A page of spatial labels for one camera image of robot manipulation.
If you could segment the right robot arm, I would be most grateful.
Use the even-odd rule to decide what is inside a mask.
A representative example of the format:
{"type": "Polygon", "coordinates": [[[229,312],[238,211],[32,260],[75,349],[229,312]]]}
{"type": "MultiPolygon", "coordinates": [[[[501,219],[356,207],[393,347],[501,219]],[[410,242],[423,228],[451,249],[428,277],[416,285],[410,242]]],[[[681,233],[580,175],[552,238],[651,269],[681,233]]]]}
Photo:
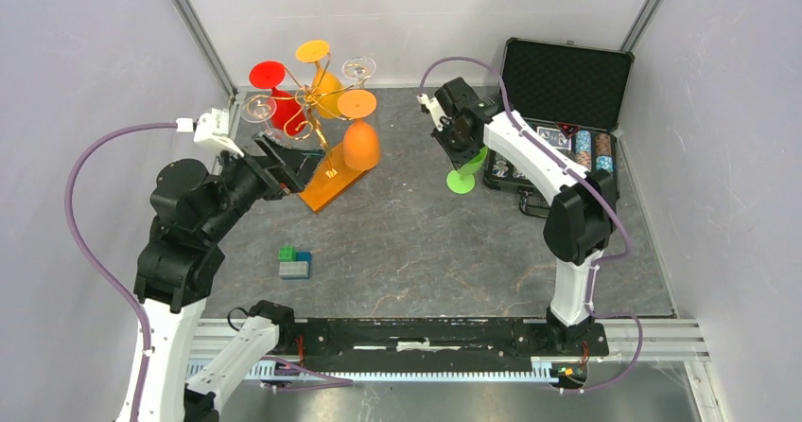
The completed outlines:
{"type": "Polygon", "coordinates": [[[461,78],[444,84],[433,97],[417,97],[434,124],[432,137],[455,169],[466,169],[483,149],[493,151],[546,200],[543,237],[556,258],[546,339],[553,351],[569,354],[584,342],[592,324],[588,276],[615,230],[616,182],[606,170],[589,171],[569,160],[518,111],[505,110],[503,100],[501,95],[479,97],[461,78]]]}

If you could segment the orange plastic wine glass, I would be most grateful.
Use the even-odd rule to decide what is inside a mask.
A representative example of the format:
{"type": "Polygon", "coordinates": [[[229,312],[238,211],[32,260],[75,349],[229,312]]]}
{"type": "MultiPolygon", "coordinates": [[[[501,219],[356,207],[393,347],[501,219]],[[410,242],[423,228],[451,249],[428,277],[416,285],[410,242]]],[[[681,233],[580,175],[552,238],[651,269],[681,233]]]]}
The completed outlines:
{"type": "Polygon", "coordinates": [[[344,162],[353,170],[370,170],[380,160],[378,135],[367,122],[367,118],[375,112],[376,106],[375,96],[364,89],[347,91],[338,100],[341,115],[351,120],[342,145],[344,162]]]}

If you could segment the green plastic wine glass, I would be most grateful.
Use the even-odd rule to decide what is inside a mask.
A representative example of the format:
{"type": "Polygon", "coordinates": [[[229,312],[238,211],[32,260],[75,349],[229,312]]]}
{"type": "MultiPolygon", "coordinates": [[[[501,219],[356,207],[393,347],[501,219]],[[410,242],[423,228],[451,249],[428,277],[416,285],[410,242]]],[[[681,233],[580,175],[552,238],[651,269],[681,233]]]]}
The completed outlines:
{"type": "Polygon", "coordinates": [[[476,174],[481,170],[487,157],[488,149],[482,148],[479,154],[459,169],[452,169],[446,176],[447,187],[456,194],[467,194],[476,185],[476,174]]]}

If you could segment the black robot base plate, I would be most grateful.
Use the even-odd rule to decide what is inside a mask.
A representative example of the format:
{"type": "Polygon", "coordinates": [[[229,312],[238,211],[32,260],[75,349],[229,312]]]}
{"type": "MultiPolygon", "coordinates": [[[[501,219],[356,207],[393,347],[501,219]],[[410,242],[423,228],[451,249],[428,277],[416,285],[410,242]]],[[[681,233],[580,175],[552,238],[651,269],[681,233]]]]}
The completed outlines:
{"type": "Polygon", "coordinates": [[[317,372],[525,372],[533,358],[605,357],[602,324],[546,319],[308,318],[281,326],[276,355],[317,372]]]}

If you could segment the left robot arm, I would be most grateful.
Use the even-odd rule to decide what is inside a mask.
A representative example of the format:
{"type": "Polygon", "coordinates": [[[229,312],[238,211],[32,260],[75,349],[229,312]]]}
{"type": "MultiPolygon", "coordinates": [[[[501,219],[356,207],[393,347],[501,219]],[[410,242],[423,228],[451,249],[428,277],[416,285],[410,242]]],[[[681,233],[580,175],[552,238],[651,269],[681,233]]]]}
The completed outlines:
{"type": "Polygon", "coordinates": [[[220,242],[256,202],[305,190],[326,157],[320,149],[285,147],[264,133],[254,142],[257,155],[222,152],[219,173],[185,158],[157,176],[149,199],[155,216],[133,286],[148,317],[138,343],[147,365],[131,370],[123,421],[216,421],[266,354],[286,353],[296,344],[292,309],[261,301],[208,364],[194,375],[187,372],[200,317],[224,260],[220,242]]]}

